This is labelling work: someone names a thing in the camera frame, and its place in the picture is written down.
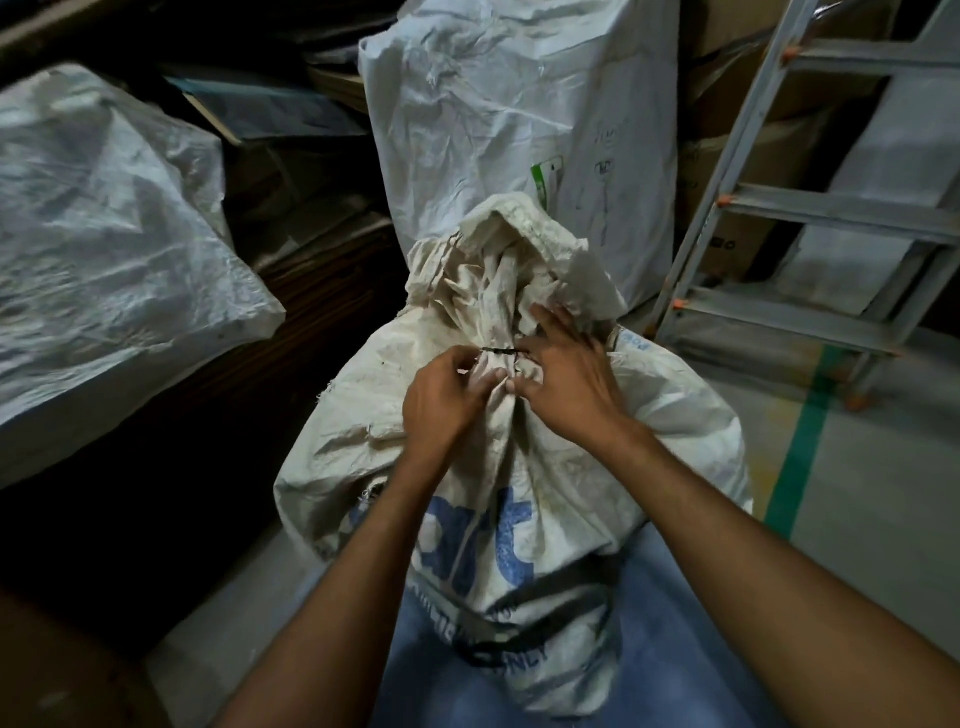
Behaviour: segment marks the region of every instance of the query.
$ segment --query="white plastic bag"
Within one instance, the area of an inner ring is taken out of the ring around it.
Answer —
[[[494,192],[588,238],[633,307],[660,290],[677,177],[675,0],[426,0],[360,43],[405,253]]]
[[[220,141],[66,64],[0,93],[0,487],[284,311],[230,245]]]
[[[407,307],[333,380],[276,481],[287,530],[324,559],[400,455],[403,399],[420,367],[455,344],[512,346],[534,332],[534,302],[564,303],[582,322],[624,310],[587,241],[520,193],[495,195],[453,234],[421,240],[411,262]],[[615,339],[611,363],[629,411],[744,502],[732,410],[674,354],[624,329]],[[537,369],[484,353],[474,375],[498,367]],[[602,466],[501,385],[431,500],[408,583],[440,636],[525,709],[589,715],[617,665],[611,591],[589,557],[616,553],[642,519]]]

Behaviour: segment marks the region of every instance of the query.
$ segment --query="forearm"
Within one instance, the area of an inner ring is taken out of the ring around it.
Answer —
[[[798,726],[960,725],[960,667],[733,505],[646,427],[618,421],[589,449]]]
[[[420,523],[443,474],[433,456],[401,455],[343,553],[230,701],[220,728],[366,725]]]

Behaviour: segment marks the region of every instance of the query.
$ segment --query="brown cardboard box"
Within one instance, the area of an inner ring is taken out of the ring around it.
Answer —
[[[170,728],[142,669],[0,593],[0,722],[23,728]]]
[[[709,0],[715,9],[728,4],[743,7],[735,0]],[[756,3],[745,3],[752,8]],[[769,3],[779,5],[780,0]],[[814,26],[816,37],[879,39],[890,35],[900,0],[845,0],[824,15]],[[766,15],[756,13],[757,24]],[[726,37],[745,28],[741,18]],[[761,34],[756,42],[735,42],[714,57],[693,62],[681,80],[682,134],[684,138],[706,139],[730,133],[743,100],[760,67],[768,36]],[[848,99],[873,92],[876,78],[847,74],[795,73],[787,77],[777,101],[767,114],[767,121],[781,121],[835,106]]]
[[[741,180],[774,187],[795,187],[829,120],[829,110],[766,125],[756,140]],[[697,211],[713,168],[728,137],[687,142],[680,149],[677,183],[677,231],[685,231]],[[776,223],[758,217],[724,215],[710,241],[701,270],[725,279],[742,279]]]
[[[684,0],[680,48],[684,58],[714,51],[776,27],[788,0]]]

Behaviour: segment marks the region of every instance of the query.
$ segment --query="ladder rung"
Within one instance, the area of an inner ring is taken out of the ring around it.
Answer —
[[[933,207],[884,203],[845,195],[740,184],[725,201],[725,212],[824,228],[960,245],[960,215]]]
[[[956,54],[927,50],[918,43],[811,40],[795,56],[788,58],[790,70],[794,71],[863,73],[871,76],[960,74],[960,58]]]
[[[744,324],[789,331],[859,352],[899,352],[891,330],[884,324],[815,308],[774,303],[706,288],[691,288],[690,297],[674,305],[681,311],[706,313]]]

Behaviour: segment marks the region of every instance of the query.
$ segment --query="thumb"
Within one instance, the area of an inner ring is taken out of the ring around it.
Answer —
[[[527,401],[533,401],[541,389],[543,389],[542,384],[533,379],[528,379],[526,376],[515,376],[507,381],[507,391],[512,395],[523,397]]]
[[[487,403],[491,392],[496,389],[496,385],[506,378],[506,369],[495,369],[492,372],[487,372],[476,381],[473,381],[467,387],[467,391],[479,404],[483,405]]]

